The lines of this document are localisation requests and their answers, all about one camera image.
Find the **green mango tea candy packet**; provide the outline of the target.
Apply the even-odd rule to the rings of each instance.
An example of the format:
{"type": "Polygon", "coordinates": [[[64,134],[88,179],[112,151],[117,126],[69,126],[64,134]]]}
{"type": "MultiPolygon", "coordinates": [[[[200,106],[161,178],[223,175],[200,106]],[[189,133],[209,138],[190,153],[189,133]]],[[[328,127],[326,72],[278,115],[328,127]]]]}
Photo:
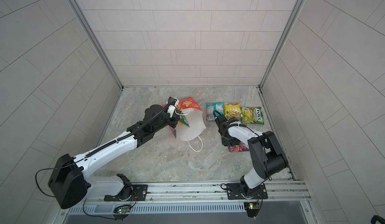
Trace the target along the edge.
{"type": "Polygon", "coordinates": [[[179,125],[187,126],[188,128],[190,127],[190,126],[189,126],[189,123],[188,123],[188,121],[187,121],[187,119],[186,119],[186,117],[185,117],[184,115],[180,115],[178,124],[179,124],[179,125]]]}

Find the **teal snack packet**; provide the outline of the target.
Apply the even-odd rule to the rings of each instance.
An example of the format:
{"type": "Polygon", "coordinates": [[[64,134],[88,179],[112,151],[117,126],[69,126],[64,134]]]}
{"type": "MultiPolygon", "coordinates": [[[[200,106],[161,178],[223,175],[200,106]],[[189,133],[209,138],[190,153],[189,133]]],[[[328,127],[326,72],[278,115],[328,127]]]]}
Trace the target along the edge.
{"type": "Polygon", "coordinates": [[[206,120],[214,121],[217,115],[224,114],[224,103],[223,102],[207,103],[206,109],[207,109],[206,120]]]}

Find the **yellow green snack packet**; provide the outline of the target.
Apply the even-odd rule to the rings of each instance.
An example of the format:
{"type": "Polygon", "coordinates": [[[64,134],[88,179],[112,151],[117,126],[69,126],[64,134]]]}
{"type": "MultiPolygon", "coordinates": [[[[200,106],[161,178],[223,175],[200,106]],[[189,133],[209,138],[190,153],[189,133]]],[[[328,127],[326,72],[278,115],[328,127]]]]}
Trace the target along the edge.
{"type": "Polygon", "coordinates": [[[242,109],[240,102],[226,102],[224,103],[224,115],[227,119],[238,118],[242,116],[242,109]]]}

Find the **red paper gift bag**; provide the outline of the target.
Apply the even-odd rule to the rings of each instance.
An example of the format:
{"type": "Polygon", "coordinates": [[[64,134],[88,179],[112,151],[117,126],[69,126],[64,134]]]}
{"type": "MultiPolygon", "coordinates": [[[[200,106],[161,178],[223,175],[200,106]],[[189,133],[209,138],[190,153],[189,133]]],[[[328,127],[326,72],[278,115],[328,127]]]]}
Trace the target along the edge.
{"type": "Polygon", "coordinates": [[[202,132],[206,129],[203,120],[203,111],[201,110],[198,103],[192,98],[188,97],[179,101],[176,111],[180,115],[184,115],[189,123],[189,128],[184,125],[177,125],[176,128],[171,128],[171,132],[178,141],[188,142],[189,147],[194,152],[200,152],[203,148],[203,141],[200,138],[202,132]],[[201,148],[195,150],[190,142],[198,138],[201,142],[201,148]]]}

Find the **purple snack packet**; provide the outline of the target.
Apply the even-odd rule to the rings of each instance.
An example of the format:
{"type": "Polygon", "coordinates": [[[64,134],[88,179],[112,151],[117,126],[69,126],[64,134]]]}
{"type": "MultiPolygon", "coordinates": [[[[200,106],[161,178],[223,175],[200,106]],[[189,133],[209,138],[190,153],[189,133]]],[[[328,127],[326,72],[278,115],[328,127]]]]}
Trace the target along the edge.
{"type": "Polygon", "coordinates": [[[238,145],[234,146],[228,146],[228,151],[229,152],[248,152],[250,151],[248,146],[245,143],[240,143],[238,145]]]}

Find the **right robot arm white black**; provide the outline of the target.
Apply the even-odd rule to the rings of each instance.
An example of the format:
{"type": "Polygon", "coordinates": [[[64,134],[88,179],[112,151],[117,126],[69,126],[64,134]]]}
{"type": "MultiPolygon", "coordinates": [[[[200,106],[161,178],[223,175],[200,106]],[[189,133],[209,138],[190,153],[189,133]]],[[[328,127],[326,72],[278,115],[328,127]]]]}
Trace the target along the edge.
{"type": "Polygon", "coordinates": [[[250,152],[252,169],[240,178],[239,192],[246,199],[263,199],[264,182],[288,167],[287,157],[275,134],[252,130],[238,119],[227,119],[218,111],[214,111],[214,117],[224,146],[234,149],[244,144],[250,152]]]}

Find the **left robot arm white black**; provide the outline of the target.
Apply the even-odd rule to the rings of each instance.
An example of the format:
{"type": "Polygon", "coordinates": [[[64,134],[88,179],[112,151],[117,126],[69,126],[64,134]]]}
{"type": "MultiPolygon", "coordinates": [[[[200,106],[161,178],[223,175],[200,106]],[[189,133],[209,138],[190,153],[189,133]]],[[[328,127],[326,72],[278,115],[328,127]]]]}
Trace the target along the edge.
{"type": "Polygon", "coordinates": [[[142,121],[127,128],[111,141],[74,157],[58,158],[48,187],[62,209],[69,209],[83,199],[103,196],[107,201],[126,201],[133,197],[133,187],[123,174],[113,177],[92,177],[99,168],[132,151],[166,126],[176,127],[180,120],[178,100],[169,98],[165,106],[152,105],[145,110],[142,121]]]}

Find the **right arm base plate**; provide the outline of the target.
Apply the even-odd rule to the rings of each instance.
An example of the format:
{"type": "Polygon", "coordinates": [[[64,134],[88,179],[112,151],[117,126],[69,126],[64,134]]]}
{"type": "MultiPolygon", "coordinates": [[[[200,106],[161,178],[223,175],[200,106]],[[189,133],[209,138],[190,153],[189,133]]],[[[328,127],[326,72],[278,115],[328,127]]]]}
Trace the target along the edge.
{"type": "Polygon", "coordinates": [[[264,184],[250,189],[244,183],[226,183],[222,189],[226,190],[229,200],[266,200],[268,198],[264,184]]]}

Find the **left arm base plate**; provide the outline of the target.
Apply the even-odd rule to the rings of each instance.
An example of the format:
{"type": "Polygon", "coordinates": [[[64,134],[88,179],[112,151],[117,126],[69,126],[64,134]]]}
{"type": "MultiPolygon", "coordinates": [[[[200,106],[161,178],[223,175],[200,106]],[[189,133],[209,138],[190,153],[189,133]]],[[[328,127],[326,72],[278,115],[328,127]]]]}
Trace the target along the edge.
{"type": "Polygon", "coordinates": [[[148,185],[134,184],[130,187],[124,187],[123,190],[115,196],[106,195],[105,202],[142,202],[145,201],[148,185]]]}

